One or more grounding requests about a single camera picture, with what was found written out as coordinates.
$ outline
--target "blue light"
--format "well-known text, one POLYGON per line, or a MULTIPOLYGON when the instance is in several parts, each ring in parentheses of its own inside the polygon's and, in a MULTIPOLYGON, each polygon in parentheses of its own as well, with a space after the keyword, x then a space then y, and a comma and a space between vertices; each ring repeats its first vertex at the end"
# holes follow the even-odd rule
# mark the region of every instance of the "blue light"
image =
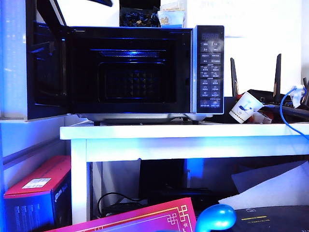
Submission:
POLYGON ((204 158, 187 159, 187 170, 190 170, 190 178, 203 178, 204 158))

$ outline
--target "black cable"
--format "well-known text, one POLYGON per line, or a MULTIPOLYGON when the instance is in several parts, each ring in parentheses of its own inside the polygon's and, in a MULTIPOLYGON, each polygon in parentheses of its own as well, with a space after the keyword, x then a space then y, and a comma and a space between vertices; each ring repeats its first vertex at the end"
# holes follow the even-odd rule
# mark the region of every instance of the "black cable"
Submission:
POLYGON ((120 195, 120 196, 122 196, 122 197, 124 197, 124 198, 126 198, 126 199, 128 199, 128 200, 130 200, 130 201, 133 201, 133 202, 139 202, 139 201, 142 200, 142 199, 134 200, 134 199, 129 198, 129 197, 125 196, 124 194, 121 194, 121 193, 118 193, 118 192, 108 192, 108 193, 104 194, 103 196, 101 196, 101 197, 99 198, 99 200, 98 200, 98 205, 97 205, 97 207, 98 207, 98 213, 99 213, 99 215, 100 215, 101 217, 103 217, 103 215, 102 215, 103 212, 100 211, 100 201, 101 201, 104 197, 106 197, 107 195, 111 195, 111 194, 120 195))

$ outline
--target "digital display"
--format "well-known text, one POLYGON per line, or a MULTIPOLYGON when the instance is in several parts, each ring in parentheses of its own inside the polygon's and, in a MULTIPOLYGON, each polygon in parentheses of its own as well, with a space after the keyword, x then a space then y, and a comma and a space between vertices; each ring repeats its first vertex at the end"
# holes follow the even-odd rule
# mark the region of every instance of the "digital display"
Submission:
POLYGON ((219 39, 219 33, 202 33, 202 40, 215 40, 219 39))

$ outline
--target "black device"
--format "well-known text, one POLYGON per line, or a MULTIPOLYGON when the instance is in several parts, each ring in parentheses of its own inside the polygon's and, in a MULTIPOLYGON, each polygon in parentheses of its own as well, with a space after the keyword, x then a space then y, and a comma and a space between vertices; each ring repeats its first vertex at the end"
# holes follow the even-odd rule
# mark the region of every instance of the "black device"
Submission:
POLYGON ((69 27, 56 0, 37 9, 44 22, 28 40, 29 119, 46 109, 95 122, 223 114, 223 26, 69 27))

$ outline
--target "pink box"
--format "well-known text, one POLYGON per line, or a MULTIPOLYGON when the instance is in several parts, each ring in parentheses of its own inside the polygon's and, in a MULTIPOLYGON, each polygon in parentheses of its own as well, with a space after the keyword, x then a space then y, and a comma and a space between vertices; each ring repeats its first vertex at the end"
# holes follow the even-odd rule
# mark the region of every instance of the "pink box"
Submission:
POLYGON ((154 232, 159 230, 194 232, 195 225, 196 216, 191 199, 182 198, 49 232, 154 232))

